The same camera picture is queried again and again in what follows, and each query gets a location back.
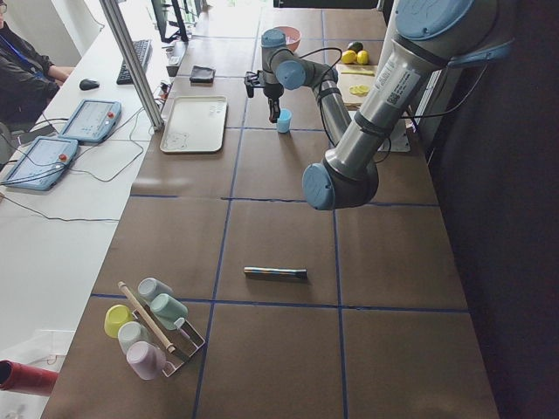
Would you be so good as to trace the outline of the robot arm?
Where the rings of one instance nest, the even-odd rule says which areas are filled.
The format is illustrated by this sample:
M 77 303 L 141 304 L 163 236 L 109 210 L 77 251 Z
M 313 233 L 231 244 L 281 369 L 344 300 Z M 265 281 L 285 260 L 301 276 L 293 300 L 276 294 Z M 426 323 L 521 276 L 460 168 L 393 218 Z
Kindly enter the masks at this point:
M 280 116 L 280 97 L 301 86 L 314 92 L 334 146 L 302 176 L 307 203 L 317 210 L 368 203 L 378 188 L 374 156 L 390 137 L 419 88 L 446 67 L 486 65 L 510 52 L 515 1 L 401 1 L 393 9 L 392 49 L 365 101 L 349 114 L 333 67 L 296 57 L 277 29 L 261 36 L 262 67 L 245 75 L 249 96 L 268 98 L 269 120 Z

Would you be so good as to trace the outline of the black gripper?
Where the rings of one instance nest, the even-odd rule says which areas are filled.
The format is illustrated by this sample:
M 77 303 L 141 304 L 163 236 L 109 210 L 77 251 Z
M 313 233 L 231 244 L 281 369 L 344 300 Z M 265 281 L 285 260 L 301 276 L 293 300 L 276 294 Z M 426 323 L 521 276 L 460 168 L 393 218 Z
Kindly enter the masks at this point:
M 268 99 L 269 118 L 271 123 L 276 123 L 280 116 L 280 98 L 284 94 L 284 86 L 280 83 L 266 83 L 264 95 Z

